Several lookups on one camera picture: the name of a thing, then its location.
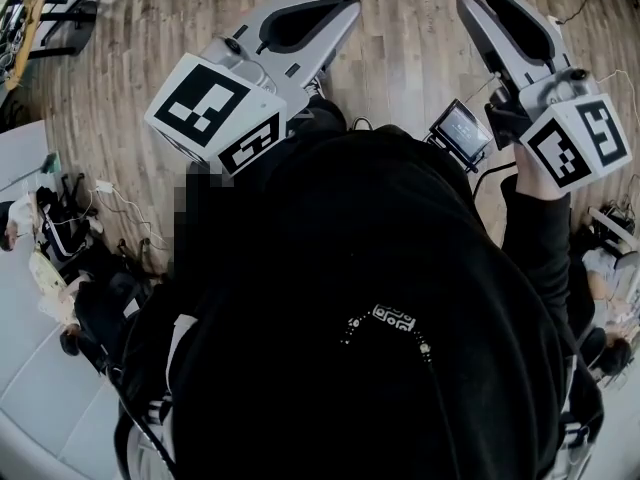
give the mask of black sleeve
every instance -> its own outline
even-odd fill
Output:
[[[515,191],[517,175],[502,182],[507,229],[502,250],[533,285],[552,316],[567,322],[570,196],[541,201]]]

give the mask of wooden floor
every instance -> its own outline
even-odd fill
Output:
[[[61,152],[66,170],[86,173],[87,187],[109,180],[140,206],[152,230],[167,242],[152,238],[156,266],[170,255],[160,249],[170,249],[174,187],[183,183],[185,161],[151,134],[143,114],[183,53],[201,51],[212,35],[233,29],[240,13],[260,1],[99,0],[93,38],[80,56],[37,61],[30,98],[34,112],[46,120],[51,148]],[[582,2],[529,1],[560,18]],[[376,126],[394,123],[421,138],[453,98],[467,98],[489,78],[457,18],[455,0],[362,0],[362,5],[357,30],[328,80],[328,94],[348,118],[366,115]],[[598,79],[624,69],[640,87],[640,14],[632,0],[592,0],[563,34],[574,60]],[[483,120],[490,88],[469,103]],[[639,130],[626,78],[605,82],[603,89],[610,92],[638,156]],[[495,154],[483,168],[501,165],[509,155]],[[622,197],[634,172],[640,170],[631,165],[577,193],[574,221],[588,205]],[[496,241],[504,226],[501,179],[489,177],[478,197]],[[632,191],[639,193],[640,186]],[[115,195],[102,197],[112,209],[127,208]],[[94,204],[111,246],[121,237],[137,243],[147,236],[145,226],[135,223],[135,209],[111,213],[102,201],[94,198]]]

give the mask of white sneaker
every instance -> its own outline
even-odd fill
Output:
[[[322,85],[320,84],[320,79],[318,77],[315,77],[313,80],[311,80],[309,85],[307,85],[304,90],[307,91],[309,98],[320,96],[321,98],[327,99],[324,95],[324,91],[322,90]]]
[[[371,132],[373,131],[373,125],[371,124],[371,121],[369,121],[366,117],[356,117],[355,120],[353,121],[353,124],[351,125],[351,129],[356,132],[358,131]]]
[[[104,226],[98,219],[96,219],[95,217],[87,217],[87,221],[89,221],[89,226],[91,226],[91,229],[93,231],[95,231],[99,235],[104,233]]]

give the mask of shoe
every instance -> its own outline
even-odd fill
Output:
[[[371,121],[369,121],[366,117],[356,117],[355,120],[353,121],[353,124],[351,125],[351,129],[356,132],[359,132],[359,131],[372,132],[373,125],[371,124]]]
[[[87,221],[89,222],[89,226],[91,226],[91,229],[93,231],[95,231],[99,235],[104,233],[104,226],[98,219],[96,219],[95,217],[87,217]]]
[[[309,85],[307,85],[304,90],[307,91],[309,98],[320,96],[322,99],[327,99],[324,95],[324,91],[322,90],[322,85],[320,84],[320,79],[318,77],[315,77],[313,80],[311,80]]]

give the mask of small screen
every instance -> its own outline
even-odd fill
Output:
[[[469,158],[473,158],[484,146],[491,142],[491,136],[485,133],[471,117],[458,107],[454,107],[438,126],[440,133]]]

